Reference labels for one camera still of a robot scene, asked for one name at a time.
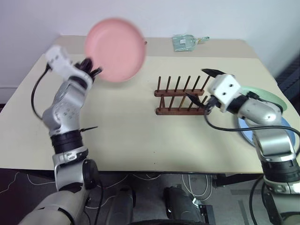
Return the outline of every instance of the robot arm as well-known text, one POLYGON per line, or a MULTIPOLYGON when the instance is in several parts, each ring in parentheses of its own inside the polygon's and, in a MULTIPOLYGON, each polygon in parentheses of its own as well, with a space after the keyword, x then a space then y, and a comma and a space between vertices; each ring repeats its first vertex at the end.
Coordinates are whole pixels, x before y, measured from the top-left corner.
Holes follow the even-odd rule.
MULTIPOLYGON (((236 114, 250 128, 281 125, 280 106, 239 91, 234 76, 217 75, 209 87, 212 97, 208 105, 214 102, 223 113, 236 114)), ((267 187, 264 197, 270 221, 275 225, 300 223, 300 168, 289 135, 284 129, 257 129, 253 130, 253 141, 267 187)))
POLYGON ((97 165, 87 159, 88 149, 82 142, 79 116, 94 76, 101 69, 91 71, 90 59, 72 65, 60 46, 53 46, 46 58, 52 71, 64 80, 52 105, 42 116, 55 152, 52 159, 57 192, 47 196, 20 224, 76 225, 90 190, 98 184, 97 165))

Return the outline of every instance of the gray carpet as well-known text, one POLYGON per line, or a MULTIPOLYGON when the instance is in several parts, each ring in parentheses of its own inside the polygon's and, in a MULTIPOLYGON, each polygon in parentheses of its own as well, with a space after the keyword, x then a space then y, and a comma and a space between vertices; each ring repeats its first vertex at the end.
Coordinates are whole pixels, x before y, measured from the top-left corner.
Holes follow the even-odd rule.
MULTIPOLYGON (((8 184, 14 180, 15 171, 0 169, 0 192, 8 187, 8 184)), ((101 175, 101 180, 105 187, 121 180, 125 177, 124 173, 112 173, 101 175)), ((34 183, 45 183, 49 180, 30 175, 34 183)), ((162 174, 156 180, 140 180, 133 175, 129 175, 122 183, 106 189, 104 191, 104 200, 115 195, 117 190, 123 185, 131 185, 136 191, 136 207, 134 208, 134 221, 148 219, 167 219, 165 213, 165 204, 162 199, 165 187, 182 184, 181 174, 162 174)), ((229 185, 226 187, 213 188, 211 197, 204 204, 211 204, 214 208, 217 225, 252 225, 249 213, 248 200, 249 192, 253 181, 229 185)), ((205 189, 205 176, 191 175, 191 185, 194 194, 202 193, 205 189)), ((260 198, 260 187, 254 195, 254 214, 260 225, 270 225, 267 212, 260 198)), ((35 186, 29 183, 27 175, 19 173, 16 181, 11 184, 10 189, 0 194, 0 221, 4 225, 16 225, 21 219, 32 211, 38 203, 47 195, 55 192, 54 184, 45 184, 35 186)), ((100 189, 96 188, 91 193, 91 207, 97 207, 100 198, 100 189)), ((108 213, 112 199, 101 208, 98 219, 98 225, 103 225, 108 213)), ((95 219, 96 210, 86 209, 92 222, 95 219)), ((83 214, 82 225, 87 225, 88 220, 83 214)))

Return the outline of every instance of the table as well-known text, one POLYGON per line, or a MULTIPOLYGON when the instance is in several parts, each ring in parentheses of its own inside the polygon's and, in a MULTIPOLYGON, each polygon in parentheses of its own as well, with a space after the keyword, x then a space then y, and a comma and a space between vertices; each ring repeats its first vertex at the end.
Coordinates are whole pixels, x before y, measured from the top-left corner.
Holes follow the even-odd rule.
MULTIPOLYGON (((96 161, 100 171, 262 172, 254 147, 239 133, 214 130, 203 116, 157 116, 159 98, 154 97, 154 90, 159 76, 161 88, 166 86, 168 76, 172 76, 170 88, 175 86, 178 76, 181 76, 179 88, 183 88, 190 75, 191 88, 198 75, 201 76, 198 87, 204 83, 207 76, 202 68, 234 74, 241 85, 263 88, 282 98, 288 106, 285 119, 300 129, 297 112, 244 41, 210 40, 194 52, 173 52, 169 38, 146 40, 147 57, 139 73, 124 83, 97 78, 82 108, 81 126, 99 126, 82 136, 89 157, 96 161)), ((83 42, 84 37, 73 36, 56 41, 67 48, 74 62, 84 59, 83 42)), ((45 65, 42 55, 0 114, 1 168, 53 170, 54 151, 48 130, 30 106, 32 88, 45 65)), ((40 114, 52 103, 61 82, 51 72, 38 86, 35 106, 40 114)), ((175 98, 173 104, 179 105, 180 100, 175 98)), ((220 127, 233 128, 236 118, 214 109, 209 120, 220 127)))

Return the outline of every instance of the wooden peg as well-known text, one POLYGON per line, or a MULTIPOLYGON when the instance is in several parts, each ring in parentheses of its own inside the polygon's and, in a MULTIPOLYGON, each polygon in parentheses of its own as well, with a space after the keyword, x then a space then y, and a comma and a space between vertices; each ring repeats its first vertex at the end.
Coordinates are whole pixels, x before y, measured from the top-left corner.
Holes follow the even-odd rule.
POLYGON ((208 80, 210 79, 210 76, 207 76, 203 86, 201 87, 201 91, 203 91, 203 89, 205 88, 205 85, 207 84, 208 80))
POLYGON ((164 97, 161 96, 160 97, 160 103, 159 103, 159 109, 161 109, 161 107, 163 106, 163 99, 164 99, 164 97))
POLYGON ((177 91, 177 88, 178 88, 179 81, 180 81, 180 76, 179 76, 179 77, 178 77, 178 79, 177 79, 177 83, 176 83, 176 87, 175 87, 175 91, 174 91, 174 92, 176 92, 176 91, 177 91))
POLYGON ((159 90, 159 86, 160 86, 160 79, 161 79, 161 77, 159 76, 159 77, 158 77, 158 85, 157 85, 157 90, 159 90))
POLYGON ((193 103, 191 102, 191 104, 189 104, 189 107, 188 107, 188 111, 190 111, 191 110, 191 108, 192 108, 192 105, 193 105, 193 103))
MULTIPOLYGON (((197 98, 199 98, 199 95, 198 95, 198 94, 195 94, 195 95, 196 95, 197 98)), ((199 106, 199 107, 197 108, 197 111, 199 111, 200 108, 201 108, 201 107, 199 106)))
POLYGON ((173 96, 172 99, 171 99, 170 106, 169 106, 169 111, 170 111, 171 108, 172 108, 172 104, 173 104, 174 98, 175 98, 175 96, 173 96))
POLYGON ((195 90, 195 88, 196 88, 196 85, 198 84, 198 81, 199 81, 199 79, 200 79, 200 76, 198 76, 198 77, 197 77, 197 80, 196 80, 196 82, 195 82, 195 84, 194 84, 194 86, 193 86, 193 89, 192 89, 192 91, 194 91, 194 90, 195 90))
POLYGON ((164 95, 162 95, 162 97, 163 97, 163 108, 165 108, 165 97, 164 95))
POLYGON ((182 107, 182 104, 183 104, 183 102, 184 102, 185 99, 186 99, 186 97, 183 96, 183 97, 182 97, 182 100, 181 100, 181 102, 180 102, 180 105, 179 105, 179 107, 178 107, 178 111, 179 111, 180 108, 182 107))
POLYGON ((186 85, 184 86, 184 89, 183 89, 183 91, 186 91, 186 89, 187 89, 187 86, 188 86, 188 82, 189 82, 189 79, 191 78, 191 76, 188 76, 188 78, 187 78, 187 82, 186 82, 186 85))
POLYGON ((202 100, 202 104, 204 104, 205 100, 207 99, 207 96, 204 97, 204 99, 202 100))
POLYGON ((171 76, 169 76, 169 79, 168 79, 167 88, 165 89, 166 92, 168 92, 168 90, 169 90, 170 80, 171 80, 171 76))

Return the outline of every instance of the white wall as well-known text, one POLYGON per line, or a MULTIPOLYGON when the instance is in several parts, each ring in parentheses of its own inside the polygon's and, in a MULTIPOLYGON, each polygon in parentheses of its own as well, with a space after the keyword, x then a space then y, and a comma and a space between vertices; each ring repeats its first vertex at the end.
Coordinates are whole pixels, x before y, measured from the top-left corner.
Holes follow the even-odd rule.
POLYGON ((300 50, 300 0, 11 0, 1 4, 6 10, 2 7, 0 15, 0 87, 17 86, 58 34, 86 35, 95 23, 113 16, 132 21, 146 37, 190 33, 244 39, 274 76, 300 50))

